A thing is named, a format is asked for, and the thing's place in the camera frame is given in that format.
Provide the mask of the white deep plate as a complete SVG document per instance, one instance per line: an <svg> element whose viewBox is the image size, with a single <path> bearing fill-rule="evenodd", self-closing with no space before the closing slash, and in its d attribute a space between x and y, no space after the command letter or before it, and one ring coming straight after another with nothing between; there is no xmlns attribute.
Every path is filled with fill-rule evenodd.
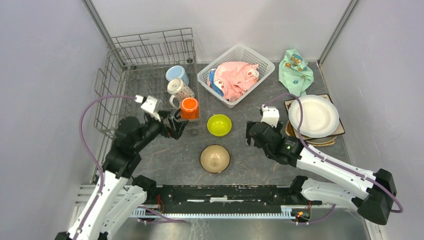
<svg viewBox="0 0 424 240"><path fill-rule="evenodd" d="M288 119L298 133L314 139L331 135L340 122L339 112L330 100L311 94L290 104Z"/></svg>

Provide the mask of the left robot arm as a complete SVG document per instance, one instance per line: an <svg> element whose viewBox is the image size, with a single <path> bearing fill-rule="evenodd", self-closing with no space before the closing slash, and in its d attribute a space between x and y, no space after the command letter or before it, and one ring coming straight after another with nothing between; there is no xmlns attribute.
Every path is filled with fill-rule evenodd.
<svg viewBox="0 0 424 240"><path fill-rule="evenodd" d="M156 182L142 175L117 204L115 200L141 161L140 151L157 136L179 139L187 121L176 120L168 111L156 119L144 115L144 123L129 116L119 121L114 140L100 168L100 178L81 215L57 240L111 240L130 214L141 204L157 198Z"/></svg>

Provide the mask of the white floral mug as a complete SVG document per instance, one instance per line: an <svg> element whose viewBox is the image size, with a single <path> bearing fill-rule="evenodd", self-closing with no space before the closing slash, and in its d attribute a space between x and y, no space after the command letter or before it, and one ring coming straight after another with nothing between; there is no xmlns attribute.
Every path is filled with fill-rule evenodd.
<svg viewBox="0 0 424 240"><path fill-rule="evenodd" d="M194 91L181 78L174 78L167 84L167 92L171 95L169 103L174 109L180 108L185 98L194 98Z"/></svg>

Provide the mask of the orange mug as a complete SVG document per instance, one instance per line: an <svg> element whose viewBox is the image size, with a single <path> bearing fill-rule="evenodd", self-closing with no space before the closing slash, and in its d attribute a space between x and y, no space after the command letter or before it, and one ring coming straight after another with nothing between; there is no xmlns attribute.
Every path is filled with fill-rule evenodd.
<svg viewBox="0 0 424 240"><path fill-rule="evenodd" d="M184 98L174 117L184 121L197 120L200 117L199 101L194 97Z"/></svg>

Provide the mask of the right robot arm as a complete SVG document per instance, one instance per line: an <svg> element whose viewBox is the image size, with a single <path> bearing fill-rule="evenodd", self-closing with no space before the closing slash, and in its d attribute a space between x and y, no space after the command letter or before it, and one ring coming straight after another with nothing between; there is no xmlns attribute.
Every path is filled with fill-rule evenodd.
<svg viewBox="0 0 424 240"><path fill-rule="evenodd" d="M385 169L373 172L347 164L309 144L303 145L294 136L282 136L277 127L266 122L248 121L245 138L247 145L262 149L268 159L328 180L296 177L288 191L295 204L309 200L344 206L382 226L388 223L391 213L402 211L393 209L397 190L392 173Z"/></svg>

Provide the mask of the light blue cup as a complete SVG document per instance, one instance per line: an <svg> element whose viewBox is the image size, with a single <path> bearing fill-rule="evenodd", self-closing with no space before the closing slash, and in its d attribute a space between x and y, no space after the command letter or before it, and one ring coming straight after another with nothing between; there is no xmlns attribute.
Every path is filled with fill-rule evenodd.
<svg viewBox="0 0 424 240"><path fill-rule="evenodd" d="M185 70L185 68L181 65L174 65L170 67L166 73L165 78L168 82L172 81L173 79L181 79L186 85L189 85L190 80L188 78L188 74Z"/></svg>

